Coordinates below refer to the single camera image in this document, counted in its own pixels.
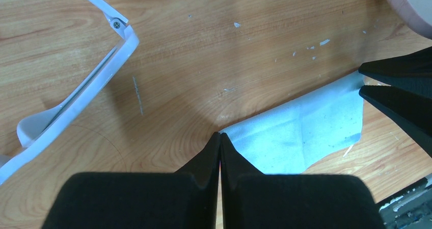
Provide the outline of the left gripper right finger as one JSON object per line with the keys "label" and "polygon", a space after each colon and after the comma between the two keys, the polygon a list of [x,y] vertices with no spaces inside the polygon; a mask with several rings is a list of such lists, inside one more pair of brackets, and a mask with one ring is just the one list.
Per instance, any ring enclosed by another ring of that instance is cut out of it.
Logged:
{"label": "left gripper right finger", "polygon": [[366,185],[352,175],[269,175],[221,135],[225,228],[383,228]]}

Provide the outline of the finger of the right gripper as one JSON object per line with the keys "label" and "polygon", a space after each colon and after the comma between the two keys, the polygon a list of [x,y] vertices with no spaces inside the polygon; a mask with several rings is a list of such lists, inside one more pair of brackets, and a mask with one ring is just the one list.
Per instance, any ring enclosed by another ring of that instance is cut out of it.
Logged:
{"label": "finger of the right gripper", "polygon": [[358,72],[390,86],[431,98],[431,47],[404,56],[365,62]]}
{"label": "finger of the right gripper", "polygon": [[363,86],[359,95],[394,121],[431,156],[431,98],[392,86]]}

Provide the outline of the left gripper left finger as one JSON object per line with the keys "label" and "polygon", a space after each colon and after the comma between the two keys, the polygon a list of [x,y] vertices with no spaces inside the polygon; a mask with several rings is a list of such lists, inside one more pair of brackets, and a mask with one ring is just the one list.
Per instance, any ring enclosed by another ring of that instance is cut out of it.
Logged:
{"label": "left gripper left finger", "polygon": [[173,173],[81,172],[60,189],[43,228],[215,228],[219,133]]}

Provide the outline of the light blue cleaning cloth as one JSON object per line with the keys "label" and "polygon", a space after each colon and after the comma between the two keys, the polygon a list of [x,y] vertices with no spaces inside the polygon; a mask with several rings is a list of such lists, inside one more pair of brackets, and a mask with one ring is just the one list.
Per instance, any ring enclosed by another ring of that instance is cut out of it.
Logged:
{"label": "light blue cleaning cloth", "polygon": [[235,149],[265,174],[299,174],[357,143],[364,77],[353,72],[299,98],[223,129]]}

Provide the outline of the pink glasses case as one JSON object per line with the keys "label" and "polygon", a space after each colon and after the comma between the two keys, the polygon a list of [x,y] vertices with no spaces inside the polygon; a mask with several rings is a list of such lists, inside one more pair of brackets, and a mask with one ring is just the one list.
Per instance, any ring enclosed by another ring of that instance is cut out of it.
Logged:
{"label": "pink glasses case", "polygon": [[387,0],[387,2],[411,30],[431,39],[431,0]]}

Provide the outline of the white frame sunglasses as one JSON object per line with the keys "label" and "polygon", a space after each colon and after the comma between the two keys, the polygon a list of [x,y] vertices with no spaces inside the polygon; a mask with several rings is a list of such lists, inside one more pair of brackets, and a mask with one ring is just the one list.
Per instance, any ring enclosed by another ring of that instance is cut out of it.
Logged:
{"label": "white frame sunglasses", "polygon": [[16,134],[23,150],[14,157],[1,155],[2,184],[56,140],[113,78],[140,43],[124,15],[104,0],[88,1],[104,14],[121,40],[64,101],[18,123]]}

